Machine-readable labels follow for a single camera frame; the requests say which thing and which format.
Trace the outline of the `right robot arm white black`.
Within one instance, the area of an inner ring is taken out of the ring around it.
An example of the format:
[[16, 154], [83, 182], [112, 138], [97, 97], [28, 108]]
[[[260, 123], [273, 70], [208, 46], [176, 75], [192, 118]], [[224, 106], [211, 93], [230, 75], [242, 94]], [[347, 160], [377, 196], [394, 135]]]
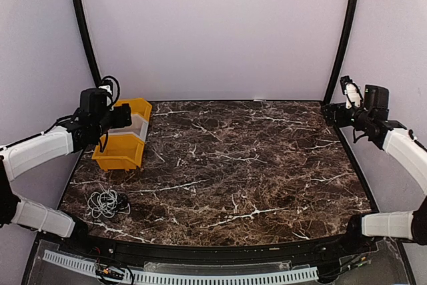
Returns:
[[[366, 85], [361, 91], [348, 76], [340, 79], [344, 103], [330, 103], [322, 107], [328, 125], [351, 127], [362, 134], [353, 142], [367, 138], [379, 150], [393, 157], [426, 192], [426, 147], [412, 129], [396, 120], [389, 120], [389, 90]], [[355, 254], [366, 238], [400, 238], [418, 245], [426, 245], [426, 201], [417, 210], [376, 214], [358, 214], [350, 218], [340, 247], [347, 254]]]

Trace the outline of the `left black frame post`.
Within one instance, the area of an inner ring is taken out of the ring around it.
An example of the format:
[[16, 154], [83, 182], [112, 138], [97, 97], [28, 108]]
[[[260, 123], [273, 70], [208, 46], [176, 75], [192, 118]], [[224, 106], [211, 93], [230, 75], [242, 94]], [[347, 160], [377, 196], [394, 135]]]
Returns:
[[101, 83], [101, 74], [99, 72], [99, 68], [95, 58], [95, 53], [91, 43], [91, 38], [89, 35], [89, 29], [87, 26], [85, 12], [83, 8], [83, 1], [72, 0], [72, 2], [73, 2], [75, 18], [76, 18], [77, 26], [79, 29], [79, 34], [81, 37], [81, 42], [83, 44], [83, 49], [85, 52], [87, 63], [89, 66], [89, 70], [90, 70], [94, 84], [99, 85]]

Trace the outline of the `right black frame post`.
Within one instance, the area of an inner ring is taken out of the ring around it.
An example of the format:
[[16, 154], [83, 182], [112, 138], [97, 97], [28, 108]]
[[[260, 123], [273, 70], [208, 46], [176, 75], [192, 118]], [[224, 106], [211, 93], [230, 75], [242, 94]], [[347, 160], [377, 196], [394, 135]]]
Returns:
[[350, 39], [357, 2], [358, 0], [348, 0], [340, 41], [338, 44], [329, 82], [326, 88], [326, 93], [323, 98], [323, 104], [329, 104], [331, 102], [336, 85], [338, 83], [338, 78], [342, 69], [348, 42]]

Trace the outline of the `yellow bin front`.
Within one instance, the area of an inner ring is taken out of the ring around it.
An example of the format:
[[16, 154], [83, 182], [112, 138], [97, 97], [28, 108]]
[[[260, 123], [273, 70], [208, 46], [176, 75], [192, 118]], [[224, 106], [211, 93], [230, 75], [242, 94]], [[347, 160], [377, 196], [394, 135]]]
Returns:
[[103, 135], [91, 159], [103, 171], [134, 170], [141, 167], [145, 143], [132, 134]]

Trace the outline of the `yellow bin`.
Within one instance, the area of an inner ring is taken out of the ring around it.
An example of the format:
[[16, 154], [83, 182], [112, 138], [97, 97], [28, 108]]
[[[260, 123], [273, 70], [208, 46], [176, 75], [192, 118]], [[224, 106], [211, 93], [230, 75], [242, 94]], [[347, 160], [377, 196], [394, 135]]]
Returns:
[[123, 104], [128, 104], [131, 109], [131, 115], [137, 114], [142, 117], [144, 120], [149, 121], [152, 104], [146, 101], [143, 98], [135, 98], [135, 99], [120, 99], [114, 105], [115, 107], [122, 106]]
[[141, 167], [145, 143], [132, 134], [103, 135], [91, 159], [103, 171], [134, 170]]

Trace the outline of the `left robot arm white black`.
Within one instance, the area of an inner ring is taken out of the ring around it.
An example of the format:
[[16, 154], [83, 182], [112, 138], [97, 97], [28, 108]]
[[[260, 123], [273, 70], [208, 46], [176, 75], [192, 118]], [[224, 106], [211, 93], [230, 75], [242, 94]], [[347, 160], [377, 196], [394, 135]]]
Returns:
[[79, 107], [58, 118], [47, 130], [1, 147], [1, 225], [16, 224], [39, 232], [68, 238], [80, 256], [94, 250], [94, 241], [68, 214], [46, 207], [13, 192], [10, 183], [21, 174], [50, 160], [98, 144], [110, 129], [131, 125], [131, 107], [116, 107], [106, 87], [81, 92]]

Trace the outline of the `white translucent bin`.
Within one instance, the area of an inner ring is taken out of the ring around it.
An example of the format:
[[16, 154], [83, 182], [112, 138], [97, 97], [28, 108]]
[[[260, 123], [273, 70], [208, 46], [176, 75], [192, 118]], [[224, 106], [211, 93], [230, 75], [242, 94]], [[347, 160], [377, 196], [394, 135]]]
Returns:
[[138, 113], [131, 114], [131, 125], [119, 128], [110, 129], [109, 135], [133, 135], [143, 142], [146, 142], [147, 130], [149, 122], [141, 117]]

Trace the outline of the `black frame post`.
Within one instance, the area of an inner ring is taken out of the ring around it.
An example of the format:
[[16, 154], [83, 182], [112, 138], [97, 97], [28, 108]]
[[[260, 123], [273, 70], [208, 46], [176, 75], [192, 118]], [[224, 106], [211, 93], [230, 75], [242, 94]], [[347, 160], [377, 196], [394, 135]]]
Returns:
[[336, 85], [338, 83], [338, 78], [342, 69], [348, 42], [350, 39], [357, 2], [358, 0], [348, 0], [340, 41], [338, 44], [329, 82], [326, 88], [326, 93], [323, 98], [323, 104], [329, 104], [331, 102]]
[[91, 38], [89, 35], [89, 29], [87, 26], [85, 12], [83, 8], [83, 1], [72, 0], [72, 2], [73, 2], [75, 18], [76, 18], [77, 26], [79, 29], [79, 34], [81, 37], [81, 42], [83, 44], [83, 49], [85, 52], [87, 63], [89, 66], [89, 70], [90, 70], [94, 84], [99, 85], [101, 83], [101, 74], [99, 72], [99, 68], [95, 58], [95, 53], [91, 43]]

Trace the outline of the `black front rail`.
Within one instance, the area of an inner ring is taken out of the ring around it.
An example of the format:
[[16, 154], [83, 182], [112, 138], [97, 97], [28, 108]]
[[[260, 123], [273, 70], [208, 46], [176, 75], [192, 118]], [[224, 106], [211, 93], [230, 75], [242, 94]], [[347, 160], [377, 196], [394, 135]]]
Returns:
[[61, 238], [55, 241], [61, 249], [76, 254], [98, 254], [103, 260], [109, 258], [132, 266], [143, 266], [148, 262], [195, 265], [270, 262], [290, 262], [293, 266], [335, 264], [341, 258], [377, 249], [377, 245], [369, 239], [358, 239], [353, 244], [345, 235], [260, 246], [217, 247], [144, 244], [97, 236], [88, 236], [80, 241]]

